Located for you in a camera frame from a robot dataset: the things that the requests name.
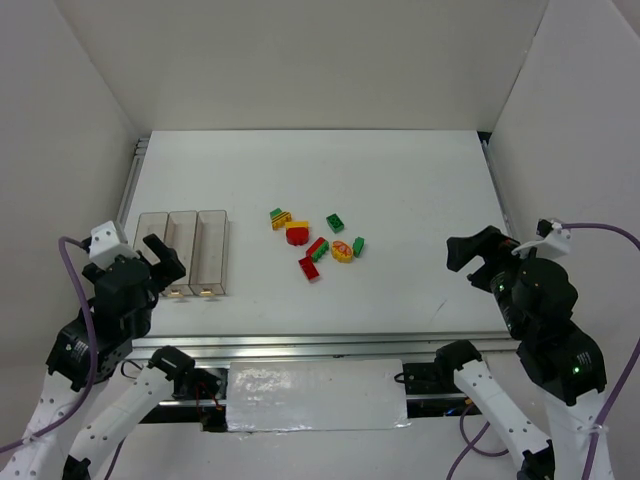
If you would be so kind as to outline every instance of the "toy block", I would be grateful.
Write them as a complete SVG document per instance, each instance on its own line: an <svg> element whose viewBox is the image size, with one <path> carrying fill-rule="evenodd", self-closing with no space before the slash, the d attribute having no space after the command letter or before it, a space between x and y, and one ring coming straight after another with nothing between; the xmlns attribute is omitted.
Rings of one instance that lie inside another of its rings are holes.
<svg viewBox="0 0 640 480"><path fill-rule="evenodd" d="M287 222L284 224L284 228L287 230L297 227L309 228L309 222Z"/></svg>
<svg viewBox="0 0 640 480"><path fill-rule="evenodd" d="M291 214L289 212L280 212L271 219L271 228L278 230L284 227L285 223L291 221Z"/></svg>
<svg viewBox="0 0 640 480"><path fill-rule="evenodd" d="M331 246L331 255L340 263L349 263L353 259L353 250L346 243L336 240Z"/></svg>
<svg viewBox="0 0 640 480"><path fill-rule="evenodd" d="M294 227L287 230L287 243L299 247L309 241L309 229Z"/></svg>
<svg viewBox="0 0 640 480"><path fill-rule="evenodd" d="M344 230L344 223L342 223L340 217L335 213L327 217L327 223L331 227L331 230L333 230L333 233L338 233Z"/></svg>
<svg viewBox="0 0 640 480"><path fill-rule="evenodd" d="M327 250L329 250L329 242L320 237L307 249L307 257L311 257L311 260L317 262Z"/></svg>
<svg viewBox="0 0 640 480"><path fill-rule="evenodd" d="M302 269L302 271L304 272L304 274L306 275L309 281L312 281L315 278L318 278L320 276L320 274L318 273L318 270L316 269L315 265L311 261L311 257L304 257L303 259L298 260L298 263L300 264L300 268Z"/></svg>
<svg viewBox="0 0 640 480"><path fill-rule="evenodd" d="M353 242L353 255L358 258L362 253L362 249L364 248L364 238L358 237L356 241Z"/></svg>

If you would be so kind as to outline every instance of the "orange and yellow block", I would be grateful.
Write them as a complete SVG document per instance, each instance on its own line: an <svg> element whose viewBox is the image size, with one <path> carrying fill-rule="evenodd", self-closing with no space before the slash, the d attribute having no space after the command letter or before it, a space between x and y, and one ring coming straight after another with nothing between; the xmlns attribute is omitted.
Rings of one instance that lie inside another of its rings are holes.
<svg viewBox="0 0 640 480"><path fill-rule="evenodd" d="M353 250L349 245L340 240L336 240L331 245L331 255L340 263L349 263L353 260Z"/></svg>

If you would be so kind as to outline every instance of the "cable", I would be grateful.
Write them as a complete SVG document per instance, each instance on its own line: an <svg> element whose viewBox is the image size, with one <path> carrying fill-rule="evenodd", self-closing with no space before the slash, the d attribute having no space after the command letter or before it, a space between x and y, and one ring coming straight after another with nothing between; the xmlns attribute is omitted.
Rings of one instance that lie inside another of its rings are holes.
<svg viewBox="0 0 640 480"><path fill-rule="evenodd" d="M453 465L451 465L451 468L449 469L449 473L447 473L447 480L451 480L453 478L453 474L455 473L456 469L460 465L460 462L462 462L464 457L467 456L467 453L469 453L473 449L475 444L478 443L478 440L482 438L482 435L484 435L488 429L489 429L489 422L485 423L484 427L482 427L480 432L478 432L478 435L476 435L475 438L471 440L469 445L464 447L464 450L460 452L460 455L458 455L458 458L456 458L455 462L453 462Z"/></svg>
<svg viewBox="0 0 640 480"><path fill-rule="evenodd" d="M78 300L80 301L80 308L82 309L82 315L84 316L84 323L87 327L87 335L89 337L89 376L87 377L87 386L82 391L80 398L75 403L71 410L59 420L47 425L42 430L38 430L33 434L34 437L41 437L52 430L58 428L64 422L69 420L82 406L85 402L91 389L93 388L93 384L96 380L96 372L98 369L98 346L96 341L96 332L93 327L93 317L91 317L91 309L89 308L89 303L87 302L87 298L85 297L84 291L82 290L82 285L80 284L80 279L78 278L78 274L73 268L73 263L71 262L71 258L69 258L69 253L67 252L66 243L70 243L77 247L83 248L82 243L78 242L69 237L60 237L58 240L58 250L60 250L60 256L62 257L62 262L64 263L65 268L67 269L67 273L69 274L69 278L71 279L71 283L73 284L73 288L76 291L76 295L78 296ZM14 448L18 448L23 445L24 440L16 440L15 442L9 443L0 447L0 453L5 453L13 450Z"/></svg>
<svg viewBox="0 0 640 480"><path fill-rule="evenodd" d="M606 223L563 223L562 228L567 228L569 230L583 228L615 232L625 237L627 240L633 243L638 250L640 250L640 240L638 240L634 235L627 232L626 230L623 230L622 228L614 227L613 225L608 225ZM625 383L627 383L629 375L631 375L631 371L638 361L638 357L640 357L640 339L638 339L638 342L636 343L636 346L631 353L631 357L629 358L627 365L622 370L620 378L618 378L618 381L613 387L613 390L611 390L611 394L607 398L606 402L604 402L600 413L598 413L598 415L596 416L594 425L601 426L604 424L604 421L609 415L613 404L618 399L618 396L620 395L620 392L622 391ZM598 432L593 432L590 435L591 440L589 442L589 450L587 452L587 461L585 462L584 471L582 472L582 480L589 480L589 477L591 476L591 470L596 458L596 449L598 447Z"/></svg>
<svg viewBox="0 0 640 480"><path fill-rule="evenodd" d="M124 373L124 366L130 363L131 365L133 365L134 367L136 367L138 370L142 370L142 367L140 365L138 365L136 362L134 362L133 360L124 360L121 364L120 364L120 374L125 377L125 378L130 378L131 380L135 380L136 377L132 377L131 375L127 375L126 373Z"/></svg>
<svg viewBox="0 0 640 480"><path fill-rule="evenodd" d="M464 419L467 416L467 413L469 413L469 411L473 407L474 407L474 405L472 403L467 408L465 408L464 411L462 412L462 415L460 415L460 434L462 435L462 438L464 439L464 441L465 441L465 443L467 445L471 445L471 442L469 441L469 437L467 436L467 432L465 432L465 430L464 430ZM491 458L503 457L504 455L509 453L508 449L502 450L501 452L485 452L484 450L480 450L479 448L477 448L475 445L471 446L471 450L473 450L474 452L482 455L483 457L491 457Z"/></svg>
<svg viewBox="0 0 640 480"><path fill-rule="evenodd" d="M126 439L127 439L127 437L124 437L122 439L122 441L116 447L116 451L113 454L113 458L111 459L111 465L109 465L109 470L107 470L107 474L104 476L104 480L109 480L109 478L111 478L111 474L113 473L113 469L115 468L116 462L118 461L118 456L120 455L120 450L122 450L122 444L124 443L124 441Z"/></svg>

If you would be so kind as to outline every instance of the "purple cable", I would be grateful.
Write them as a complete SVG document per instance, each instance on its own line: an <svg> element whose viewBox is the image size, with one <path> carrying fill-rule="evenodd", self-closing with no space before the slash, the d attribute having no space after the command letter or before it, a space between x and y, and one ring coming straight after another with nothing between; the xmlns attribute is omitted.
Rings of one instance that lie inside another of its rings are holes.
<svg viewBox="0 0 640 480"><path fill-rule="evenodd" d="M464 447L464 450L460 452L460 455L458 455L458 458L456 458L456 461L453 462L453 465L451 465L451 468L449 469L449 473L447 473L447 480L451 480L453 478L453 474L458 468L458 465L460 465L460 462L462 462L462 459L464 459L464 457L467 456L467 453L469 453L473 449L475 444L478 443L478 440L482 438L482 435L484 435L488 429L489 429L489 422L485 423L484 427L482 427L482 430L478 432L478 435L476 435L475 438L471 440L469 445Z"/></svg>
<svg viewBox="0 0 640 480"><path fill-rule="evenodd" d="M462 435L462 438L464 439L467 445L471 445L471 442L469 441L469 437L467 437L467 432L464 431L464 419L467 416L467 413L469 413L469 411L472 408L473 408L473 404L465 408L464 411L462 412L462 415L460 415L460 435ZM471 450L482 455L483 457L491 457L491 458L503 457L504 455L509 453L509 450L507 449L504 449L501 452L485 452L484 450L480 450L475 445L471 446Z"/></svg>
<svg viewBox="0 0 640 480"><path fill-rule="evenodd" d="M118 455L120 455L120 450L122 450L122 444L127 439L124 437L122 441L116 447L116 452L113 454L113 458L111 459L111 465L109 465L109 470L107 470L107 474L104 476L104 480L109 480L111 478L111 474L113 473L113 469L116 466L116 462L118 461Z"/></svg>
<svg viewBox="0 0 640 480"><path fill-rule="evenodd" d="M76 404L71 407L71 410L59 420L47 425L42 430L38 430L33 434L34 437L41 437L50 431L58 428L64 422L69 420L82 406L85 402L91 389L93 388L93 384L96 380L96 371L98 368L98 346L96 341L96 332L93 328L93 318L91 317L91 309L89 308L89 303L87 302L87 298L84 295L84 290L82 290L82 285L80 284L80 279L78 278L78 274L73 268L73 263L71 263L71 259L69 258L69 253L67 252L67 248L65 243L70 243L77 247L83 248L82 244L77 240L74 240L69 237L60 237L58 240L58 249L60 250L60 256L62 257L62 262L64 263L65 268L67 269L67 273L71 278L71 283L73 284L73 288L76 291L76 295L78 296L78 300L80 301L80 307L82 308L82 314L84 316L85 324L87 326L87 334L89 336L89 355L90 355L90 364L89 364L89 376L87 377L87 386L82 391L82 395L78 398ZM5 453L13 450L14 448L18 448L23 444L22 439L16 440L15 442L9 443L8 445L4 445L0 447L0 453Z"/></svg>
<svg viewBox="0 0 640 480"><path fill-rule="evenodd" d="M638 250L640 250L640 240L638 240L634 235L627 232L626 230L623 230L622 228L614 227L613 225L607 225L606 223L563 223L562 228L567 228L569 230L578 229L578 228L608 230L610 232L615 232L617 234L622 235L631 243L633 243ZM624 387L625 383L627 383L627 380L629 379L629 375L631 375L631 371L635 367L639 356L640 356L640 339L638 340L638 343L636 343L636 347L633 349L633 352L631 353L631 358L629 358L627 365L624 367L624 370L622 371L620 378L618 378L618 381L613 387L613 390L611 390L611 394L607 398L606 402L604 402L604 405L602 406L600 413L598 413L598 415L596 416L594 425L601 426L604 424L604 421L606 420L607 415L609 415L609 412L611 411L613 404L618 399L618 396L620 395L620 392L622 391L622 388ZM589 480L589 477L591 476L591 470L593 469L593 463L596 458L596 448L598 447L598 433L594 432L594 433L591 433L590 435L591 435L591 440L589 442L589 450L587 452L587 460L584 465L584 471L582 472L582 480Z"/></svg>

